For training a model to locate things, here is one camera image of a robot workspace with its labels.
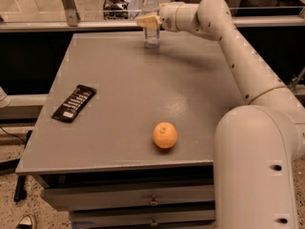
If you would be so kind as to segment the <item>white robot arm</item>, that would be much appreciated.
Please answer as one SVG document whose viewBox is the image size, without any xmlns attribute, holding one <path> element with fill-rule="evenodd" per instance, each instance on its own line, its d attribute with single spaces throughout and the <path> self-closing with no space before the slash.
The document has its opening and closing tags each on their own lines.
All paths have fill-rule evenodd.
<svg viewBox="0 0 305 229">
<path fill-rule="evenodd" d="M 136 23 L 215 40 L 245 101 L 214 134 L 216 229 L 299 229 L 292 163 L 305 154 L 305 109 L 238 31 L 227 3 L 168 3 Z"/>
</svg>

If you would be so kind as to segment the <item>robot base behind glass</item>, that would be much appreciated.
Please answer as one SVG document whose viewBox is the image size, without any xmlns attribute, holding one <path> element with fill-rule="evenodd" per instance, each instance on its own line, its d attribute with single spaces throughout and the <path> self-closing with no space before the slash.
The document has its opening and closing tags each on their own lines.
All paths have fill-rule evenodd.
<svg viewBox="0 0 305 229">
<path fill-rule="evenodd" d="M 139 12 L 138 0 L 104 0 L 105 20 L 133 20 Z"/>
</svg>

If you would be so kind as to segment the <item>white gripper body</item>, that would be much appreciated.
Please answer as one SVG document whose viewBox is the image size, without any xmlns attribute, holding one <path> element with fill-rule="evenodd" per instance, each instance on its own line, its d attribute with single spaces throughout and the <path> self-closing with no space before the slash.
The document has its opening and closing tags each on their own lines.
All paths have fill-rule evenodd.
<svg viewBox="0 0 305 229">
<path fill-rule="evenodd" d="M 178 27 L 178 10 L 183 2 L 163 3 L 160 5 L 159 17 L 165 31 L 180 31 Z"/>
</svg>

